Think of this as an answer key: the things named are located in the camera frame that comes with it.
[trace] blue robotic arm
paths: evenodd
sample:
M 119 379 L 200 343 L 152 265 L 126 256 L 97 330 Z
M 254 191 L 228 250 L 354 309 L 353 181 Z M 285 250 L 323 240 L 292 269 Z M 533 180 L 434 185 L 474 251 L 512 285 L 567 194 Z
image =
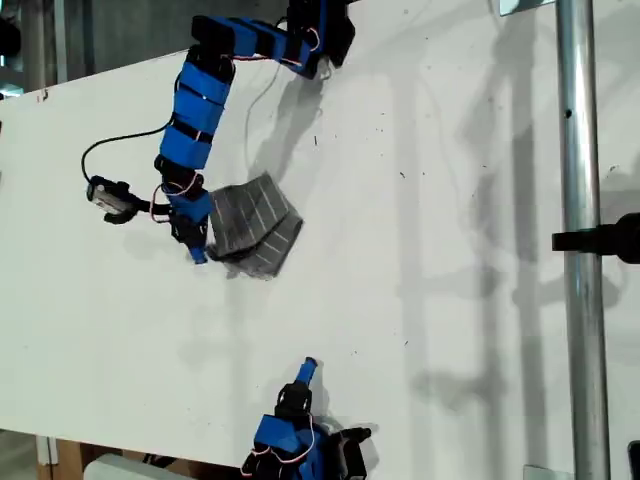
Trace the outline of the blue robotic arm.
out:
M 271 59 L 305 78 L 316 75 L 322 57 L 340 67 L 355 36 L 345 2 L 290 0 L 287 31 L 250 18 L 194 17 L 192 35 L 199 43 L 189 49 L 176 82 L 173 113 L 154 163 L 169 205 L 141 201 L 127 184 L 89 179 L 85 172 L 88 198 L 107 211 L 105 220 L 125 223 L 150 208 L 168 214 L 172 236 L 187 246 L 195 263 L 206 263 L 208 219 L 214 205 L 198 172 L 207 164 L 224 112 L 234 61 Z

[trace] black clamp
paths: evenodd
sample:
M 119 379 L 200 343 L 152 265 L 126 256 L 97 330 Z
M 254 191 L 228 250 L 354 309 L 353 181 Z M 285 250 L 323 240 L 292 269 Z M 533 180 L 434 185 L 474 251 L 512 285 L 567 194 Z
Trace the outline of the black clamp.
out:
M 104 221 L 122 225 L 135 217 L 138 212 L 148 212 L 151 204 L 141 200 L 129 191 L 126 182 L 112 182 L 106 178 L 91 177 L 87 186 L 87 199 L 104 210 Z M 153 205 L 156 215 L 169 215 L 170 205 Z
M 171 236 L 178 243 L 183 243 L 187 248 L 204 248 L 207 243 L 208 218 L 205 216 L 201 222 L 196 223 L 186 215 L 177 213 L 169 214 L 171 224 Z
M 275 416 L 289 420 L 304 419 L 308 422 L 311 400 L 311 390 L 304 382 L 296 380 L 288 383 L 278 394 Z
M 614 225 L 556 233 L 552 246 L 554 252 L 617 255 L 625 263 L 640 264 L 640 213 L 629 213 Z

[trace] wire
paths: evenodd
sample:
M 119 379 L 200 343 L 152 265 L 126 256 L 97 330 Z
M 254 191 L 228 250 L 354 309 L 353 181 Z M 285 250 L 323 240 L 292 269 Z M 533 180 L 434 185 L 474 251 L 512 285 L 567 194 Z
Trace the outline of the wire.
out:
M 291 460 L 283 460 L 278 456 L 278 454 L 276 452 L 271 450 L 271 447 L 267 447 L 265 450 L 263 450 L 261 452 L 256 452 L 255 449 L 251 450 L 251 455 L 253 455 L 254 457 L 259 457 L 260 455 L 264 455 L 265 453 L 271 452 L 273 454 L 273 456 L 276 457 L 278 459 L 278 461 L 283 465 L 290 465 L 292 463 L 299 462 L 304 457 L 306 457 L 311 452 L 311 450 L 313 450 L 313 447 L 315 446 L 315 443 L 316 443 L 316 436 L 315 436 L 315 433 L 313 431 L 313 417 L 311 416 L 311 414 L 309 414 L 309 430 L 311 430 L 311 445 L 309 445 L 309 448 L 307 448 L 306 451 L 304 451 L 303 453 L 298 455 L 296 458 L 292 458 Z M 242 465 L 242 467 L 240 467 L 240 474 L 244 478 L 251 478 L 253 476 L 253 473 L 248 473 L 248 472 L 244 471 L 244 465 Z
M 316 46 L 311 49 L 312 52 L 315 52 L 320 46 L 320 35 L 318 35 L 318 31 L 315 28 L 309 27 L 307 31 L 313 33 L 316 36 Z
M 313 432 L 313 417 L 311 416 L 311 414 L 309 414 L 309 430 L 311 430 L 311 445 L 309 445 L 309 448 L 307 448 L 307 450 L 304 453 L 301 453 L 300 455 L 298 455 L 296 458 L 292 458 L 291 460 L 282 460 L 278 454 L 276 452 L 271 452 L 273 453 L 273 455 L 278 459 L 278 461 L 280 463 L 282 463 L 283 465 L 289 465 L 291 463 L 296 463 L 299 462 L 300 460 L 302 460 L 304 457 L 306 457 L 309 452 L 311 450 L 313 450 L 313 447 L 316 443 L 316 436 L 315 433 Z
M 173 84 L 173 92 L 174 93 L 178 90 L 178 82 L 179 82 L 179 80 L 180 80 L 180 75 L 178 75 L 176 77 L 176 81 Z M 150 135 L 155 135 L 155 134 L 160 133 L 163 130 L 165 130 L 169 125 L 171 125 L 172 121 L 173 121 L 173 114 L 171 114 L 171 118 L 169 118 L 169 121 L 167 123 L 165 123 L 160 128 L 156 128 L 155 130 L 149 130 L 148 132 L 133 133 L 131 135 L 122 135 L 120 137 L 105 138 L 105 139 L 100 140 L 100 141 L 94 143 L 93 145 L 91 145 L 89 148 L 87 148 L 84 151 L 84 153 L 82 154 L 82 160 L 80 161 L 80 167 L 82 168 L 82 175 L 84 176 L 84 178 L 87 181 L 87 183 L 91 183 L 91 179 L 89 178 L 89 175 L 87 174 L 87 167 L 86 167 L 87 155 L 89 155 L 89 153 L 91 153 L 91 151 L 94 148 L 97 148 L 100 145 L 104 145 L 106 143 L 117 142 L 117 141 L 120 141 L 120 140 L 129 140 L 129 139 L 132 139 L 132 138 L 148 137 Z
M 189 184 L 189 186 L 184 187 L 184 190 L 182 190 L 182 191 L 180 191 L 178 193 L 167 193 L 167 192 L 164 192 L 164 190 L 163 190 L 163 192 L 167 197 L 177 197 L 179 195 L 184 195 L 189 190 L 191 190 L 191 187 L 193 187 L 193 185 L 196 183 L 197 179 L 198 179 L 198 172 L 194 172 L 193 173 L 193 178 L 191 179 L 191 183 Z M 183 188 L 182 185 L 180 185 L 179 183 L 169 182 L 169 185 L 173 185 L 173 186 L 176 186 L 178 188 Z

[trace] floor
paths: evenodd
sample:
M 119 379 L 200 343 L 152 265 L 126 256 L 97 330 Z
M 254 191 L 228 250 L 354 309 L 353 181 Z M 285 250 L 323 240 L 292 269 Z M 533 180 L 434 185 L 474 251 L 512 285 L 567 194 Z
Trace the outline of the floor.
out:
M 0 478 L 36 480 L 36 444 L 32 435 L 0 431 Z

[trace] gray cloth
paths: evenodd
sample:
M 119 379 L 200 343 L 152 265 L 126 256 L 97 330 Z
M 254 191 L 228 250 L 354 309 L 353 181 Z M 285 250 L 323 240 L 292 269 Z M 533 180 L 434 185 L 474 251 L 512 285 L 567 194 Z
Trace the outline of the gray cloth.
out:
M 302 218 L 268 174 L 211 193 L 216 239 L 209 255 L 232 272 L 274 277 L 293 248 Z

